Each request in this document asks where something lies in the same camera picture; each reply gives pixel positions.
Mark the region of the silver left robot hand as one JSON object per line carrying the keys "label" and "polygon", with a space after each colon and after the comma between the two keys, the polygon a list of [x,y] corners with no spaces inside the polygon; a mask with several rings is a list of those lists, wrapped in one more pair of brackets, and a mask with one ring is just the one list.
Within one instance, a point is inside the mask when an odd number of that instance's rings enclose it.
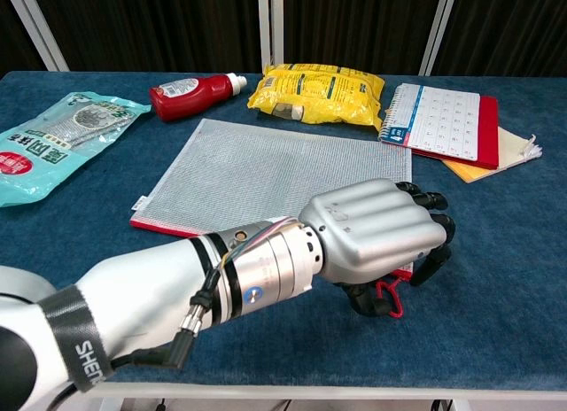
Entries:
{"label": "silver left robot hand", "polygon": [[374,179],[312,197],[299,221],[322,246],[321,278],[340,287],[351,308],[366,317],[399,314],[377,284],[396,270],[420,263],[408,281],[428,281],[451,257],[454,220],[447,199],[412,182]]}

